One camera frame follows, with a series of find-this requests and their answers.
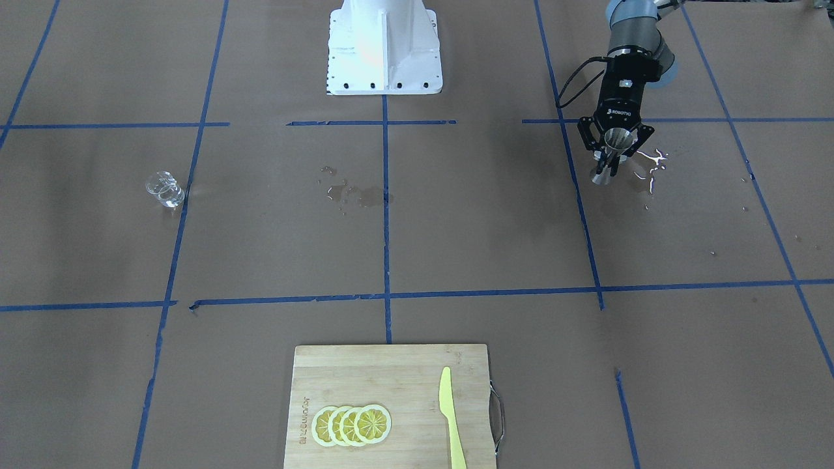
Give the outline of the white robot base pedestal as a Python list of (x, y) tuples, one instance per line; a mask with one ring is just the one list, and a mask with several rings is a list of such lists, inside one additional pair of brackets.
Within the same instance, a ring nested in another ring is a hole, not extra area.
[(424, 2), (345, 1), (328, 24), (328, 95), (442, 92), (437, 16)]

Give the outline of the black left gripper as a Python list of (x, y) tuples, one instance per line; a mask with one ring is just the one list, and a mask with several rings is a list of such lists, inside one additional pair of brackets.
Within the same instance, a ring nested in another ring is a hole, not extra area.
[(621, 128), (635, 136), (634, 143), (620, 155), (620, 162), (631, 158), (655, 133), (654, 127), (640, 123), (647, 72), (649, 57), (643, 54), (620, 54), (608, 60), (596, 110), (578, 122), (582, 143), (597, 163), (607, 161), (602, 134), (609, 130)]

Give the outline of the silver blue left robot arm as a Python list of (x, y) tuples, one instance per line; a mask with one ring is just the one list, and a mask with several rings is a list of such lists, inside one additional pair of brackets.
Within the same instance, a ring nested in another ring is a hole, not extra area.
[(661, 88), (678, 72), (678, 60), (659, 22), (678, 10), (682, 1), (610, 1), (607, 21), (611, 35), (607, 65), (597, 106), (579, 128), (586, 149), (592, 151), (596, 172), (613, 170), (631, 157), (654, 133), (642, 122), (646, 88)]

